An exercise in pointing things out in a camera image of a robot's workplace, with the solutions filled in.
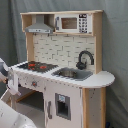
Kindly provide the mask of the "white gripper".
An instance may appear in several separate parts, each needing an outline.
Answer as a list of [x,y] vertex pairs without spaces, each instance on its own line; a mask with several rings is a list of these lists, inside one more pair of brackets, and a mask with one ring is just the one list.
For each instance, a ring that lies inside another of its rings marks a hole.
[[18,76],[11,67],[8,67],[6,63],[0,58],[0,80],[5,80],[8,90],[0,97],[4,102],[14,102],[15,97],[13,95],[19,94],[18,91]]

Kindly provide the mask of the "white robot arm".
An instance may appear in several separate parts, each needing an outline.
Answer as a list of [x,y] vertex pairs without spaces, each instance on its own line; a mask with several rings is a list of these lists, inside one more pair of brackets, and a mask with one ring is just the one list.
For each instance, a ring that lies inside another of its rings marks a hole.
[[0,82],[5,82],[7,90],[0,98],[0,128],[37,128],[27,116],[17,112],[6,104],[7,93],[20,94],[18,91],[18,77],[10,72],[9,67],[0,58]]

